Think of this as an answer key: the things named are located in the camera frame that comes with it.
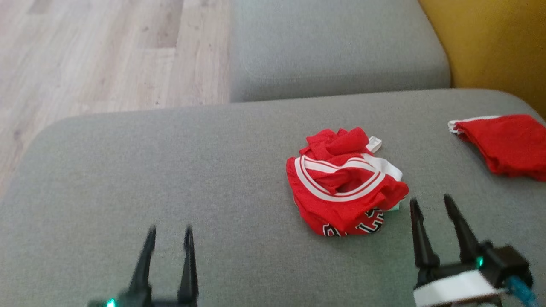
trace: wooden floor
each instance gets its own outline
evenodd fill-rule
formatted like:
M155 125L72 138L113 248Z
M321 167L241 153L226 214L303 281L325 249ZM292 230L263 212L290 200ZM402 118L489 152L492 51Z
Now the wooden floor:
M227 103L228 0L0 0L0 197L81 114Z

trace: blue cable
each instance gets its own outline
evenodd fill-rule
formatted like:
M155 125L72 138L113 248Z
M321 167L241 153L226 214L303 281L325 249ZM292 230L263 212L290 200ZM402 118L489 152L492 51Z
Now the blue cable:
M508 291L516 296L525 307L539 307L535 294L517 276L511 276L507 280Z

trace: robotic arm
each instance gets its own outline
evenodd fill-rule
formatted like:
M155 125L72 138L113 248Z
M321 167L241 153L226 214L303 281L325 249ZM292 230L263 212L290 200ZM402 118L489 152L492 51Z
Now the robotic arm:
M510 245L478 243L451 196L445 195L444 203L460 249L460 262L447 265L440 265L440 258L432 250L417 200L410 203L415 265L419 268L413 291L416 305L451 306L462 302L501 306L500 295L510 293L525 306L538 306L530 290L533 279L529 262Z
M478 243L451 196L445 195L444 202L460 248L460 262L447 265L440 265L440 258L432 250L417 200L410 203L415 265L419 268L413 291L416 306L456 306L459 303L501 306L501 295L509 293L525 306L538 307L530 290L533 279L527 260L510 245L493 247L489 241ZM152 227L126 291L117 298L89 302L87 306L197 307L199 289L191 227L186 229L186 258L176 300L152 300L148 277L155 241L156 228Z
M120 293L117 298L108 301L89 302L88 307L196 307L199 288L197 284L197 270L195 267L195 250L193 247L193 232L191 227L186 229L184 238L184 270L177 300L152 300L152 287L148 283L150 261L156 244L156 228L150 228L146 243L136 264L129 288Z

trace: white stripe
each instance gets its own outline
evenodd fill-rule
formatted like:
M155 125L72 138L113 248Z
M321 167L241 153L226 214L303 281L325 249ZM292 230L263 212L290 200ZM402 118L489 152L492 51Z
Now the white stripe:
M309 190L309 192L311 192L311 194L315 195L316 197L322 199L322 200L327 200L327 201L330 201L330 202L338 202L338 203L341 203L341 202L348 202L350 200L355 200L355 199L358 199L358 198L361 198L361 197L364 197L366 196L368 193L370 193L371 191L373 191L373 189L375 189L382 181L383 179L385 178L385 174L384 173L380 173L379 176L374 176L372 177L372 182L371 184L363 189L362 191L354 194L354 195L351 195L351 196L346 196L346 197L333 197L331 196L330 194L327 194L327 191L325 191L324 188L320 187L320 185L318 185L311 177L311 180L312 182L320 187L321 189L317 189L309 180L307 180L307 178L305 177L305 174L307 176L309 176L309 174L307 173L307 171L305 170L305 168L301 168L300 167L300 159L304 159L303 162L305 162L305 155L299 157L299 158L296 158L294 160L294 166L296 168L296 174L298 175L298 178L300 179L301 183L306 187L307 190Z
M333 174L340 169L349 168L349 167L363 168L363 169L369 170L370 172L376 171L375 168L371 166L369 163L365 163L363 162L363 160L358 161L358 160L352 160L352 159L347 160L347 162L345 162L345 164L343 164L340 167L330 167L330 166L326 166L324 164L317 163L317 162L309 162L307 161L307 159L304 159L304 167L306 169L317 170L319 172L327 173L327 174Z
M390 164L389 161L383 158L370 156L367 153L363 153L362 156L364 157L364 160L370 163L376 170L386 173L396 181L402 180L402 171L400 171L396 166Z
M363 157L352 157L352 158L347 159L347 161L345 161L345 163L347 163L347 162L349 162L349 161L361 161L361 162L366 162L366 160L364 160ZM337 168L337 169L341 168L341 166L337 166L337 165L332 164L332 163L330 163L330 162L328 162L328 161L324 161L324 160L314 160L314 159L311 159L311 158L309 158L309 157L307 157L307 156L305 156L305 162L322 163L322 164L325 164L325 165L327 165L327 166L329 166L329 167L332 167L332 168Z
M321 191L324 191L325 193L327 194L330 194L330 192L328 190L326 190L324 187L320 186L318 183L316 183L314 180L313 180L313 177L311 175L309 175L309 173L307 172L307 159L308 157L307 156L302 156L302 159L303 159L303 172L305 173L305 175L307 175L306 178L311 178L311 181L312 183L314 183L315 186L318 186L318 189L321 190ZM343 169L343 168L348 168L348 167L354 167L354 168L361 168L361 169L366 169L366 170L369 170L370 172L372 172L373 174L370 176L370 178L363 184L361 184L360 186L358 186L357 188L353 189L352 191L349 191L349 192L338 192L338 193L335 193L334 195L335 196L346 196L346 195L349 195L349 194L353 194L359 190L361 190L362 188L364 188L365 186L367 186L368 184L372 183L376 178L377 178L377 174L379 173L379 171L377 169L375 169L374 167L372 167L370 164L368 163L365 163L365 160L362 159L362 158L358 158L358 157L353 157L353 158L350 158L347 160L348 162L346 162L344 165L340 166L340 167L335 167L337 168L337 170L340 170L340 169ZM318 164L318 163L314 163L315 166L324 166L324 165L321 165L321 164Z
M458 122L467 122L467 121L475 121L475 120L491 120L491 119L496 119L496 118L499 118L499 117L501 117L501 116L500 115L489 115L489 116L471 117L471 118L465 119L465 120L451 120L451 121L448 121L447 128L449 129L449 131L451 133L461 134L463 132L459 131L457 129L457 123Z

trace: gray upholstery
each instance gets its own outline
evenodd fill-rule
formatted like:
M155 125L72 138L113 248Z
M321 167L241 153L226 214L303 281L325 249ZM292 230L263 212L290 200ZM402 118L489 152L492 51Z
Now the gray upholstery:
M495 91L432 90L104 114L37 136L0 204L0 306L83 306L128 285L157 224L151 282L175 296L191 223L199 306L411 306L407 204L368 236L325 238L301 220L285 173L305 137L362 127L404 173L444 263L458 258L449 192L480 239L511 243L546 299L546 186L489 173L451 119L537 114Z
M234 0L232 101L449 87L417 0Z

